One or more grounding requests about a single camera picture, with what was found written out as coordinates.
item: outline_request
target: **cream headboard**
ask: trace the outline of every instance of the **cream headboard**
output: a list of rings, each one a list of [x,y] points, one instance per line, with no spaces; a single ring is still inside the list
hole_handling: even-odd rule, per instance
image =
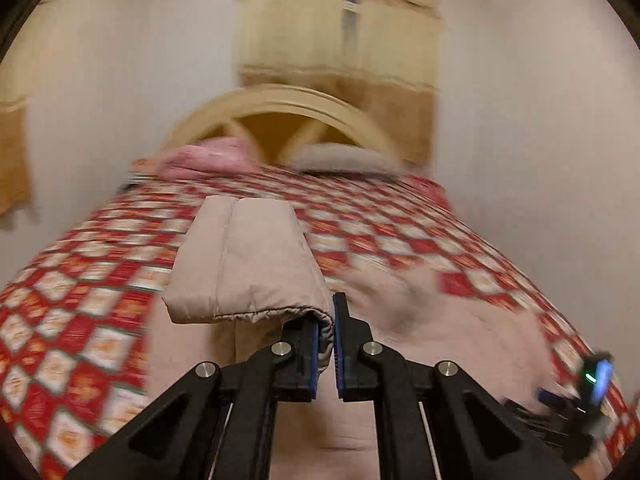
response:
[[[225,131],[225,127],[235,127]],[[364,112],[322,92],[265,84],[221,95],[181,121],[163,149],[231,131],[243,136],[262,163],[287,164],[302,146],[340,142],[369,148],[401,162],[393,140]]]

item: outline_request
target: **pillow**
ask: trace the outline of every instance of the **pillow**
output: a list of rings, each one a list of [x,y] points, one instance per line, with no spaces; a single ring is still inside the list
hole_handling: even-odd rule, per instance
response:
[[[402,165],[374,150],[324,142],[304,146],[289,167],[301,173],[358,173],[399,176]]]

